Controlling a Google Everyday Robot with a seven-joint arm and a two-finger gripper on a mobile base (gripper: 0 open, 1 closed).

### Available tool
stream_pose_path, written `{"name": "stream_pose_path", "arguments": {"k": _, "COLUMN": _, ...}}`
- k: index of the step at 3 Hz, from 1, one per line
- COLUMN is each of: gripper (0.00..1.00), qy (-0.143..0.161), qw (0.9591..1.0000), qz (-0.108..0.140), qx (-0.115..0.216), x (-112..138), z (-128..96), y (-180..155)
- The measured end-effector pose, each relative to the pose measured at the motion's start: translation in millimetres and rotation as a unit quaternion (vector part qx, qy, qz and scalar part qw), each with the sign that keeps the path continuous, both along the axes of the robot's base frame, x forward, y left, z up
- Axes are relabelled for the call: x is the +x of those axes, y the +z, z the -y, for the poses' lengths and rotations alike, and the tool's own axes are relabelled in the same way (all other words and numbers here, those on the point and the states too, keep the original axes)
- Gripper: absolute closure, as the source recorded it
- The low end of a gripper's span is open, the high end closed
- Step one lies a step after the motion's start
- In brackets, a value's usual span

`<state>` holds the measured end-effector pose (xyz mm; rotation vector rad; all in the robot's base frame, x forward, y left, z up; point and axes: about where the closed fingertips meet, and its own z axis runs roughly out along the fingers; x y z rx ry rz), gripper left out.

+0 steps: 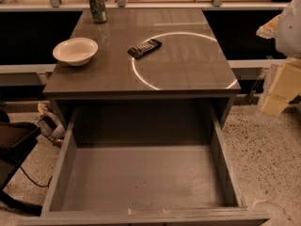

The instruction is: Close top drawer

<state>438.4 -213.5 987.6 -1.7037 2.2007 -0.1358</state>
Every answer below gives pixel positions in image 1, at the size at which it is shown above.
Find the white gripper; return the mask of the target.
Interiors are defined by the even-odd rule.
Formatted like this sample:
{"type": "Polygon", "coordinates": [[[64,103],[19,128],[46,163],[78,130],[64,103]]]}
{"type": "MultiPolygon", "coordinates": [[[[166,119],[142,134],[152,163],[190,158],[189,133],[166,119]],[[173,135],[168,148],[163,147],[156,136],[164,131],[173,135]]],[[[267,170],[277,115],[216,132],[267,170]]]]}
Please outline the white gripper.
{"type": "Polygon", "coordinates": [[[277,68],[276,77],[265,97],[261,112],[278,116],[297,95],[301,94],[301,59],[290,58],[277,68]]]}

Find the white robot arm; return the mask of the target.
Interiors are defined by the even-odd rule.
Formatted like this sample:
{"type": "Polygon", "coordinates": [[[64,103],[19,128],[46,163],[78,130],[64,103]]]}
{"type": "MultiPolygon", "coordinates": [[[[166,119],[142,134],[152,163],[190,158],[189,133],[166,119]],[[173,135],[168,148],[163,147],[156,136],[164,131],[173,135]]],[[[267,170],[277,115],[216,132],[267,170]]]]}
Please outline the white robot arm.
{"type": "Polygon", "coordinates": [[[301,0],[292,0],[283,11],[259,27],[256,35],[275,39],[276,49],[287,58],[263,100],[261,112],[278,116],[297,95],[301,94],[301,0]]]}

